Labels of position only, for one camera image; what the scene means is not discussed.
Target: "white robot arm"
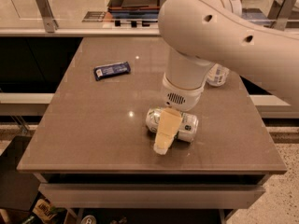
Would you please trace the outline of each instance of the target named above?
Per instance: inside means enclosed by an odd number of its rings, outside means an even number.
[[[172,48],[164,75],[168,105],[190,110],[219,63],[299,109],[299,39],[241,19],[240,0],[167,0],[159,30]]]

